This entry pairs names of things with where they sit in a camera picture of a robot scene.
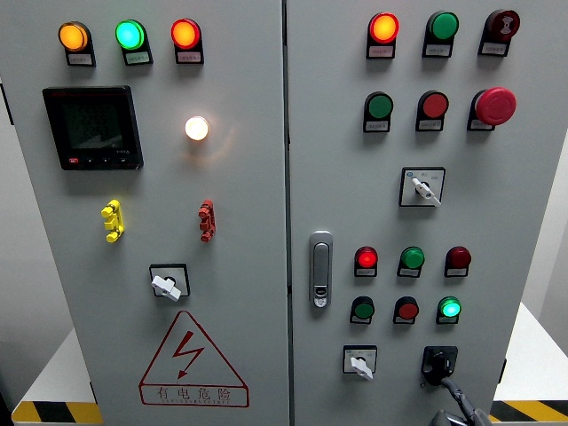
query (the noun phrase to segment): lightning bolt symbol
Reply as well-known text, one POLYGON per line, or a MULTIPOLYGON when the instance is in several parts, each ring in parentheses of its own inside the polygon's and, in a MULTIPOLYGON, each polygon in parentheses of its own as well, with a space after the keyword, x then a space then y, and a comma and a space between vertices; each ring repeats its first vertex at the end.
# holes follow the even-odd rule
POLYGON ((179 346, 177 347, 176 351, 174 352, 172 358, 177 358, 177 357, 181 357, 183 355, 189 355, 190 353, 193 354, 193 358, 191 361, 189 361, 189 364, 187 364, 187 367, 183 370, 179 370, 179 375, 177 375, 177 379, 181 379, 184 375, 187 375, 186 371, 187 368, 189 368, 189 366, 191 366, 193 364, 193 362, 197 359, 197 357, 199 357, 201 355, 201 353, 203 352, 203 350, 205 348, 199 348, 199 349, 193 349, 191 351, 185 351, 182 352, 182 349, 184 349, 184 346, 187 344, 187 342, 189 342, 189 340, 192 338, 193 333, 191 331, 188 331, 187 333, 185 333, 185 337, 182 339, 181 343, 179 344, 179 346))

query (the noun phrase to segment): white glowing light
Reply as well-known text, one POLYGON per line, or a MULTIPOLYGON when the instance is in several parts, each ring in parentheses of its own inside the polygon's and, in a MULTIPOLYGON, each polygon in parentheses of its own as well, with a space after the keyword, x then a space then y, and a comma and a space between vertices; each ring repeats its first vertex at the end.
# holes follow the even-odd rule
POLYGON ((195 116, 187 120, 185 133, 193 140, 203 140, 209 132, 209 123, 203 117, 195 116))

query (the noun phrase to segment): electrical hazard symbol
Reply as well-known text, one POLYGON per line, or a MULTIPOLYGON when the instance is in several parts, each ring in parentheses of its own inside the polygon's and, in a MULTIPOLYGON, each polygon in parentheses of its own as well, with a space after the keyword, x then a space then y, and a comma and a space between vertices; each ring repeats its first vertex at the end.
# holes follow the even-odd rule
POLYGON ((249 387, 188 311, 178 312, 138 386, 153 406, 249 406, 249 387))

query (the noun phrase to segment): yellow black hazard stripe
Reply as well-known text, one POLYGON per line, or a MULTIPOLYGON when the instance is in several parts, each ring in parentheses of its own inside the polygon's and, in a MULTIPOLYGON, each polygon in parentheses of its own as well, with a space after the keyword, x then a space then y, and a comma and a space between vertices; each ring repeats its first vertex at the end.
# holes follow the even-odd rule
POLYGON ((102 424, 99 406, 94 402, 22 401, 12 413, 12 421, 25 423, 102 424))
POLYGON ((568 422, 568 401, 494 401, 492 422, 568 422))
MULTIPOLYGON (((568 422, 568 401, 494 401, 492 422, 568 422)), ((12 414, 16 423, 103 424, 94 402, 23 401, 12 414)))

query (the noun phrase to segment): green indicator light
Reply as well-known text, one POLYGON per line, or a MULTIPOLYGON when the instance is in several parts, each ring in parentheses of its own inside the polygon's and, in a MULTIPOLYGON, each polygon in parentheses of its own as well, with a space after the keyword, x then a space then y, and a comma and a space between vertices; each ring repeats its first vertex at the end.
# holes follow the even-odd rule
POLYGON ((360 304, 355 308, 355 315, 362 320, 371 318, 375 313, 375 308, 370 304, 360 304))
POLYGON ((453 318, 462 311, 462 304, 455 297, 444 297, 438 305, 439 310, 447 318, 453 318))
POLYGON ((402 252, 400 260, 407 268, 416 269, 424 264, 425 257, 420 248, 411 247, 402 252))
POLYGON ((124 49, 133 51, 144 43, 144 29, 135 20, 124 20, 116 26, 116 40, 124 49))
POLYGON ((450 12, 441 12, 430 23, 430 32, 439 40, 455 36, 459 27, 458 17, 450 12))
POLYGON ((392 100, 388 96, 378 95, 369 102, 369 113, 374 118, 384 118, 392 111, 392 100))

